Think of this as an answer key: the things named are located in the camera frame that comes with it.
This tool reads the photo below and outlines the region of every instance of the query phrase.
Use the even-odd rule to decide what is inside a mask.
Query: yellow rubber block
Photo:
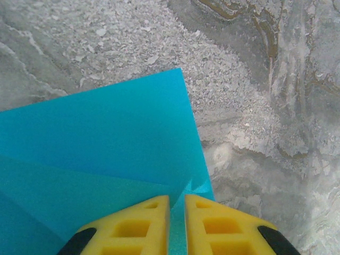
[[[188,255],[276,255],[258,231],[265,220],[197,195],[185,196]]]
[[[169,197],[158,196],[83,226],[95,228],[81,255],[167,255]]]

